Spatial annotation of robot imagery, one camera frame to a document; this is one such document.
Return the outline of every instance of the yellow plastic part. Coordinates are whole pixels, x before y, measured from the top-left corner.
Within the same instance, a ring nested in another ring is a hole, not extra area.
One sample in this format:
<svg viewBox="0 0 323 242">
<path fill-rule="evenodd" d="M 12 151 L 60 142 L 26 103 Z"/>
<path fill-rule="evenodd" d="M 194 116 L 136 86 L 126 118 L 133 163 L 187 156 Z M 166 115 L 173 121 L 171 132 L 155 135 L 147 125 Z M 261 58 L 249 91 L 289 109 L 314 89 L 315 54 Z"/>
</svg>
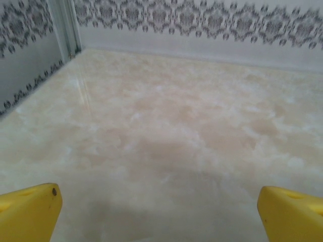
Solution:
<svg viewBox="0 0 323 242">
<path fill-rule="evenodd" d="M 257 206 L 270 242 L 323 242 L 323 198 L 263 187 Z"/>
<path fill-rule="evenodd" d="M 0 195 L 0 241 L 49 242 L 61 208 L 56 184 Z"/>
</svg>

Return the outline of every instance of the wall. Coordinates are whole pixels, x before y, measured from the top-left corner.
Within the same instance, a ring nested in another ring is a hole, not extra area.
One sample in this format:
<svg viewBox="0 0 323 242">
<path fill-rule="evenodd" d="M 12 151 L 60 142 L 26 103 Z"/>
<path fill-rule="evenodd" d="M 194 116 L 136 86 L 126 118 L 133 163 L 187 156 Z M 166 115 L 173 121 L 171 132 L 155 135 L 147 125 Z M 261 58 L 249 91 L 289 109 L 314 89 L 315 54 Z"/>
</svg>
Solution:
<svg viewBox="0 0 323 242">
<path fill-rule="evenodd" d="M 1 116 L 63 62 L 45 0 L 0 0 L 0 21 Z"/>
<path fill-rule="evenodd" d="M 83 47 L 322 72 L 320 0 L 74 0 Z"/>
</svg>

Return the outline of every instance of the damask wallpaper border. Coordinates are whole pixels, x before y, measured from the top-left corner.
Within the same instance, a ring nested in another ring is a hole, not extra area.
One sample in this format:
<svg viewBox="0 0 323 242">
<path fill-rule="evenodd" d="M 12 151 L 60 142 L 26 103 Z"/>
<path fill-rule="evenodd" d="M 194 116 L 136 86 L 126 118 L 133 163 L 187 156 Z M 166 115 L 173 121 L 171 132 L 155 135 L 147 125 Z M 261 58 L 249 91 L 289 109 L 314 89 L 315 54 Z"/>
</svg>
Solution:
<svg viewBox="0 0 323 242">
<path fill-rule="evenodd" d="M 30 42 L 36 42 L 37 36 L 43 38 L 47 33 L 53 33 L 46 0 L 3 4 L 0 21 L 0 58 L 5 58 L 7 51 L 14 54 L 17 47 L 23 49 Z"/>
<path fill-rule="evenodd" d="M 226 6 L 215 1 L 208 5 L 205 0 L 200 5 L 192 0 L 180 4 L 177 0 L 74 0 L 74 4 L 77 21 L 84 27 L 101 25 L 129 31 L 141 27 L 143 32 L 173 35 L 179 31 L 183 36 L 195 34 L 197 38 L 323 49 L 323 17 L 319 9 L 302 14 L 300 7 L 287 12 L 286 7 L 276 6 L 269 11 L 268 4 L 258 9 L 253 4 L 239 8 L 237 3 Z"/>
<path fill-rule="evenodd" d="M 4 109 L 0 109 L 0 117 L 4 116 L 6 113 L 10 111 L 13 107 L 15 107 L 17 104 L 19 104 L 21 101 L 23 101 L 28 95 L 30 95 L 33 91 L 35 91 L 42 83 L 44 83 L 50 76 L 52 76 L 56 71 L 58 71 L 63 66 L 63 61 L 59 60 L 59 62 L 56 64 L 52 64 L 50 66 L 50 70 L 44 71 L 43 75 L 38 75 L 34 79 L 34 82 L 29 82 L 26 85 L 26 89 L 22 90 L 20 89 L 17 93 L 13 94 L 14 101 L 6 100 L 3 103 Z"/>
</svg>

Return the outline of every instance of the patterned wallpaper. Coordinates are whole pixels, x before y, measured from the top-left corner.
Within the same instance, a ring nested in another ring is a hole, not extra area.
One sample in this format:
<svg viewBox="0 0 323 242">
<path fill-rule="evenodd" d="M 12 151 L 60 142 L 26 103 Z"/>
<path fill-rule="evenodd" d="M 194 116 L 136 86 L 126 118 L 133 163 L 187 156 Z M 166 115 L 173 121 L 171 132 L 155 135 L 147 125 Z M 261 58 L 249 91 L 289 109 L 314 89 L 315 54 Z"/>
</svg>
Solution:
<svg viewBox="0 0 323 242">
<path fill-rule="evenodd" d="M 3 104 L 0 106 L 0 116 L 63 65 L 46 0 L 4 2 L 0 6 L 0 102 Z M 38 58 L 26 62 L 28 56 Z M 12 85 L 12 93 L 8 94 L 6 86 Z"/>
<path fill-rule="evenodd" d="M 36 42 L 47 33 L 53 33 L 52 20 L 46 0 L 29 0 L 27 4 L 18 1 L 4 4 L 0 26 L 0 57 L 5 50 L 14 53 L 17 47 L 24 48 L 29 42 Z"/>
<path fill-rule="evenodd" d="M 288 12 L 277 6 L 268 10 L 265 4 L 256 8 L 237 3 L 226 6 L 215 1 L 199 4 L 184 0 L 74 0 L 80 26 L 153 31 L 173 35 L 195 35 L 197 38 L 234 39 L 280 46 L 323 49 L 323 18 L 320 11 L 299 7 Z"/>
</svg>

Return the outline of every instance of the marble floor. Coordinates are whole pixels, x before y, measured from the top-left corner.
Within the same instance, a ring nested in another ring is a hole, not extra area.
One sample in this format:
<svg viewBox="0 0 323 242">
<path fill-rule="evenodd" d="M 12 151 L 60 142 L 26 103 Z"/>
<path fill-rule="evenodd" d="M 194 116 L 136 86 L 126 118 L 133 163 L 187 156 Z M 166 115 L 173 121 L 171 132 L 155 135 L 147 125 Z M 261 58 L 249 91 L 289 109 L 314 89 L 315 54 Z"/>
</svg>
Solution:
<svg viewBox="0 0 323 242">
<path fill-rule="evenodd" d="M 53 242 L 267 241 L 323 196 L 323 76 L 88 49 L 0 122 L 0 193 L 58 183 Z"/>
</svg>

